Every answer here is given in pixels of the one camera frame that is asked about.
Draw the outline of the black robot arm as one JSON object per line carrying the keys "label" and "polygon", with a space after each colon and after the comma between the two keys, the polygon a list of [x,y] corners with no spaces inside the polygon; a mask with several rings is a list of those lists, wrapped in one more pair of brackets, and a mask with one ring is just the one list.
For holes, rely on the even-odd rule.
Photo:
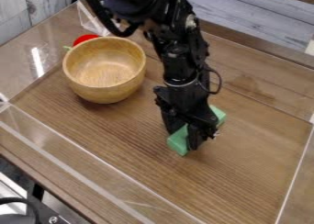
{"label": "black robot arm", "polygon": [[164,63],[165,85],[154,88],[169,147],[185,155],[217,136],[226,114],[210,106],[217,71],[206,63],[209,43],[188,0],[86,0],[98,20],[118,37],[144,29]]}

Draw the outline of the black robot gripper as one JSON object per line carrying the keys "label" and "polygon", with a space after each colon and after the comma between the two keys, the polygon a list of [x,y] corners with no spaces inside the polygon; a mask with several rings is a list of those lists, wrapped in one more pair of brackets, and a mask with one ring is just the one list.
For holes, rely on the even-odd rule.
{"label": "black robot gripper", "polygon": [[208,103],[210,79],[196,77],[189,83],[170,84],[154,88],[157,105],[166,130],[173,134],[188,125],[188,147],[200,149],[209,138],[214,138],[218,130],[218,119]]}

